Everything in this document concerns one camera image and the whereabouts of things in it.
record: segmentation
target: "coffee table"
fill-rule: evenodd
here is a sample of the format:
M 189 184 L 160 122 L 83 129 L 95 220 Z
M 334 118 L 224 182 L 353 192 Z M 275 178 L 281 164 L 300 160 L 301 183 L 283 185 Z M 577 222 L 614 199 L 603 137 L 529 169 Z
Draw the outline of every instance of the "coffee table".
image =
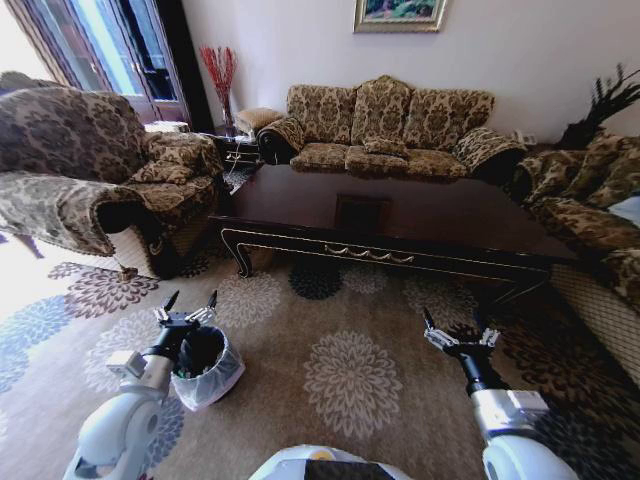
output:
M 575 254 L 498 187 L 480 180 L 364 179 L 263 166 L 212 215 L 239 266 L 245 247 L 446 272 L 501 282 L 490 308 L 548 281 Z

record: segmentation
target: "floral patterned sofa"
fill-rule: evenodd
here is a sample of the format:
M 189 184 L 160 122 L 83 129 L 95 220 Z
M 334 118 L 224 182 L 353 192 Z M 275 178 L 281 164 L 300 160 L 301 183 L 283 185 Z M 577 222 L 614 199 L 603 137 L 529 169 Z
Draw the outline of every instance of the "floral patterned sofa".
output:
M 603 134 L 585 151 L 526 158 L 507 188 L 584 260 L 552 283 L 640 385 L 640 229 L 608 210 L 640 188 L 640 138 Z
M 210 138 L 145 133 L 114 93 L 29 85 L 0 97 L 0 230 L 71 261 L 175 275 L 224 192 L 221 173 Z
M 357 88 L 294 85 L 288 116 L 258 141 L 267 162 L 299 171 L 502 184 L 525 149 L 482 127 L 493 105 L 487 92 L 413 89 L 387 75 Z

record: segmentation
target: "trash bin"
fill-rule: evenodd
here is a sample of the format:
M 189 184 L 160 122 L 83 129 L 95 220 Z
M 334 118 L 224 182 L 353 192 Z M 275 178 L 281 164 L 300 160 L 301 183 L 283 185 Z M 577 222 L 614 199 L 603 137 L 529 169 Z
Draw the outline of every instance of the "trash bin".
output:
M 171 381 L 182 403 L 196 412 L 222 398 L 244 370 L 242 357 L 222 330 L 200 327 L 182 342 Z

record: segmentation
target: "red dried branches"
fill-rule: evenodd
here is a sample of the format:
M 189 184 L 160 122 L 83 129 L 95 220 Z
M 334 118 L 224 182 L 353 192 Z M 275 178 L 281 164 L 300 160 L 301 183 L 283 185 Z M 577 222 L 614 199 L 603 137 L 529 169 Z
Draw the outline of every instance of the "red dried branches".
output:
M 238 57 L 229 47 L 200 47 L 200 55 L 204 61 L 211 80 L 216 87 L 216 93 L 221 102 L 229 98 L 231 81 L 238 66 Z

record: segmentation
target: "carpet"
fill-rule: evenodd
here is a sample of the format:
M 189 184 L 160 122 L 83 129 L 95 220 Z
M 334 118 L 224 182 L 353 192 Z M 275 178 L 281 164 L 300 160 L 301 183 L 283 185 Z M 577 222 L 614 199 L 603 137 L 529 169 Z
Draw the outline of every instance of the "carpet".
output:
M 0 478 L 60 478 L 84 419 L 117 389 L 104 367 L 157 335 L 151 309 L 180 290 L 193 310 L 218 289 L 218 318 L 247 370 L 222 400 L 191 413 L 172 393 L 146 478 L 245 479 L 277 450 L 330 445 L 415 479 L 480 479 L 483 441 L 457 362 L 423 338 L 420 311 L 477 335 L 474 297 L 451 277 L 256 250 L 255 274 L 213 242 L 178 278 L 70 263 L 48 271 L 47 296 L 0 323 Z M 581 479 L 640 477 L 640 393 L 550 289 L 492 323 L 494 366 L 551 405 L 541 441 Z

